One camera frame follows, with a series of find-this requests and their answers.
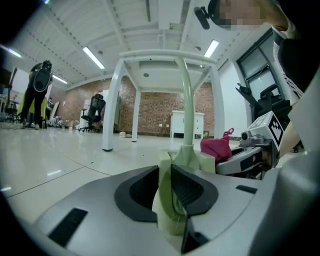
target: pink bag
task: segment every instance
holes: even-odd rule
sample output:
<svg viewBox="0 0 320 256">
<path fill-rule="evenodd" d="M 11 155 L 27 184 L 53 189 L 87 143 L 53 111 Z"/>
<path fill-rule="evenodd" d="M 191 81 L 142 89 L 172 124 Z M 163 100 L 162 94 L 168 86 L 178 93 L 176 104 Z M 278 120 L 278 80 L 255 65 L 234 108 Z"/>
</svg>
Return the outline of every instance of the pink bag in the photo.
<svg viewBox="0 0 320 256">
<path fill-rule="evenodd" d="M 230 135 L 235 131 L 231 128 L 223 133 L 222 138 L 203 139 L 200 143 L 201 152 L 215 157 L 215 162 L 226 160 L 232 156 L 229 146 Z"/>
</svg>

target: glossy floor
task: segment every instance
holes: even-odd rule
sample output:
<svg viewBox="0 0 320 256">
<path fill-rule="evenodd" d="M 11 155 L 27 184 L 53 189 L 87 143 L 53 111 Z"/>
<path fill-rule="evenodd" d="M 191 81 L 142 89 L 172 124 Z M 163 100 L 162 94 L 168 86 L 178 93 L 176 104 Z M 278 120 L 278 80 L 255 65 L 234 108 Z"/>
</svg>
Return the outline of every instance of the glossy floor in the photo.
<svg viewBox="0 0 320 256">
<path fill-rule="evenodd" d="M 114 135 L 114 150 L 102 151 L 100 133 L 62 129 L 0 129 L 0 188 L 13 211 L 33 223 L 46 209 L 96 179 L 157 165 L 158 151 L 178 149 L 182 139 Z M 236 147 L 238 142 L 231 141 Z M 200 139 L 194 141 L 200 150 Z M 279 165 L 295 154 L 286 155 Z"/>
</svg>

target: white cabinet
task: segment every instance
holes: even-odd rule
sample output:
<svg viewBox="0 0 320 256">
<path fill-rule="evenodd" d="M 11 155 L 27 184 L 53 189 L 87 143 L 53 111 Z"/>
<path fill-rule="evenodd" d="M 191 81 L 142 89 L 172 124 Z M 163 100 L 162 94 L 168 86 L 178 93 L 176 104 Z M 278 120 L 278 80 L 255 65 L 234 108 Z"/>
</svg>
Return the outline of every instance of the white cabinet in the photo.
<svg viewBox="0 0 320 256">
<path fill-rule="evenodd" d="M 204 137 L 204 113 L 194 113 L 194 134 L 200 135 L 201 139 Z M 185 112 L 173 110 L 171 113 L 171 128 L 170 137 L 173 138 L 175 133 L 185 133 Z"/>
</svg>

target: fluorescent light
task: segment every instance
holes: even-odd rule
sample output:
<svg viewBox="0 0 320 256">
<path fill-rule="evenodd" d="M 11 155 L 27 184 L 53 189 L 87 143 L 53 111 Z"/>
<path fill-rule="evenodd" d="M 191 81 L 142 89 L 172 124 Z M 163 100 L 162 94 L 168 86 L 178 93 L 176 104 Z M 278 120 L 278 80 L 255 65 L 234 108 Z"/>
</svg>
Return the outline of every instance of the fluorescent light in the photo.
<svg viewBox="0 0 320 256">
<path fill-rule="evenodd" d="M 64 83 L 64 84 L 67 84 L 67 82 L 65 80 L 62 80 L 61 78 L 55 76 L 54 74 L 52 75 L 53 78 L 59 80 L 60 82 Z"/>
<path fill-rule="evenodd" d="M 58 174 L 60 172 L 61 172 L 61 170 L 56 170 L 56 171 L 53 171 L 53 172 L 49 172 L 47 175 L 50 176 L 50 175 Z"/>
<path fill-rule="evenodd" d="M 91 58 L 91 60 L 94 61 L 95 64 L 97 64 L 97 66 L 100 68 L 100 69 L 104 69 L 104 65 L 101 64 L 101 62 L 97 59 L 96 56 L 94 56 L 94 54 L 89 50 L 88 47 L 84 47 L 83 48 L 83 51 Z"/>
<path fill-rule="evenodd" d="M 10 190 L 11 189 L 11 187 L 10 186 L 8 186 L 8 187 L 4 187 L 4 188 L 1 188 L 1 192 L 3 192 L 3 191 L 7 191 L 7 190 Z"/>
<path fill-rule="evenodd" d="M 21 55 L 19 53 L 15 52 L 14 50 L 11 50 L 10 48 L 3 46 L 2 44 L 0 44 L 0 48 L 2 48 L 4 50 L 8 51 L 9 53 L 21 58 Z"/>
<path fill-rule="evenodd" d="M 210 58 L 211 55 L 214 53 L 215 49 L 217 48 L 219 42 L 216 40 L 212 40 L 208 50 L 206 50 L 204 56 Z"/>
</svg>

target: white metal frame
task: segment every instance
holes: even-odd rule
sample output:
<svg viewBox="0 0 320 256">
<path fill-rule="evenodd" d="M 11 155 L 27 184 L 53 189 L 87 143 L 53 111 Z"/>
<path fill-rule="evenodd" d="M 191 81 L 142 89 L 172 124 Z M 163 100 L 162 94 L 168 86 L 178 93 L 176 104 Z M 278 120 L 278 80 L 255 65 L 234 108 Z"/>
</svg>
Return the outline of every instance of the white metal frame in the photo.
<svg viewBox="0 0 320 256">
<path fill-rule="evenodd" d="M 105 105 L 104 119 L 103 119 L 103 131 L 102 131 L 102 149 L 104 151 L 111 151 L 114 149 L 113 132 L 114 132 L 114 119 L 118 93 L 120 90 L 121 80 L 125 72 L 129 78 L 134 77 L 130 72 L 127 64 L 139 61 L 168 61 L 174 62 L 175 57 L 182 57 L 187 64 L 203 65 L 203 74 L 199 81 L 193 87 L 193 93 L 195 93 L 205 80 L 210 76 L 212 91 L 213 91 L 213 104 L 214 104 L 214 137 L 221 138 L 225 131 L 225 113 L 224 102 L 222 97 L 222 90 L 220 85 L 220 79 L 216 62 L 211 59 L 190 52 L 183 52 L 178 50 L 164 50 L 164 49 L 152 49 L 152 50 L 136 50 L 128 51 L 120 54 L 120 60 L 117 63 L 114 74 L 111 80 L 108 99 Z M 132 141 L 136 142 L 138 137 L 138 118 L 141 92 L 154 92 L 154 88 L 141 88 L 136 81 L 133 81 L 136 88 L 133 122 L 132 122 Z M 173 88 L 163 88 L 168 93 L 176 93 L 177 90 Z"/>
</svg>

